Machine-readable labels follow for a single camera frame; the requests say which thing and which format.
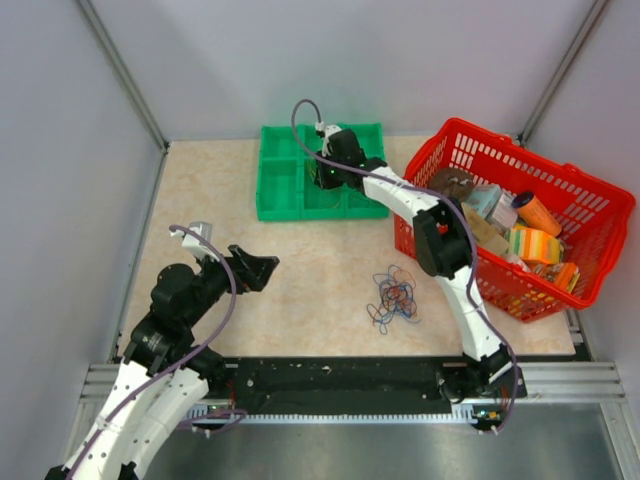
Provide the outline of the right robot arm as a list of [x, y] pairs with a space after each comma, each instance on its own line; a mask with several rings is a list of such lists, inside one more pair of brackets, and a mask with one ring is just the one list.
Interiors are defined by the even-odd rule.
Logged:
[[442, 194], [401, 178], [378, 157], [368, 157], [355, 133], [318, 122], [321, 150], [316, 183], [322, 189], [352, 188], [386, 206], [411, 225], [415, 258], [444, 292], [462, 338], [467, 390], [487, 396], [510, 380], [517, 395], [520, 372], [512, 348], [489, 320], [476, 283], [478, 252], [462, 208]]

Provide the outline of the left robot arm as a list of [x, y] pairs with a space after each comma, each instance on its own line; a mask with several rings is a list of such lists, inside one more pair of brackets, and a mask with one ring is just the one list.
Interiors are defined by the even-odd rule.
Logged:
[[280, 263], [237, 245], [229, 251], [217, 258], [198, 246], [198, 271], [178, 263], [159, 272], [105, 404], [82, 444], [47, 478], [142, 479], [191, 407], [224, 390], [223, 357], [195, 344], [192, 329], [223, 295], [262, 291]]

